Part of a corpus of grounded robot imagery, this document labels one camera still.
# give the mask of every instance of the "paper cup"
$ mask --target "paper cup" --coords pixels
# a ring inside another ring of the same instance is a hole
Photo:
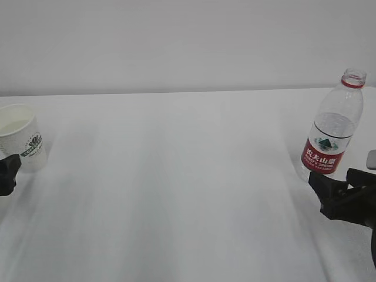
[[[23,104],[0,108],[0,150],[19,154],[21,170],[34,172],[46,165],[47,155],[32,108]]]

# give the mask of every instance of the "white tabletop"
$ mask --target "white tabletop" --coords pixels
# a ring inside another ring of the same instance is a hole
[[[326,219],[293,166],[328,91],[0,98],[49,152],[2,211],[0,281],[375,281],[371,230]],[[339,179],[376,149],[364,96]]]

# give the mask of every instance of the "white background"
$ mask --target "white background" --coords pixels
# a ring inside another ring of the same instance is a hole
[[[376,85],[373,0],[1,0],[0,95]]]

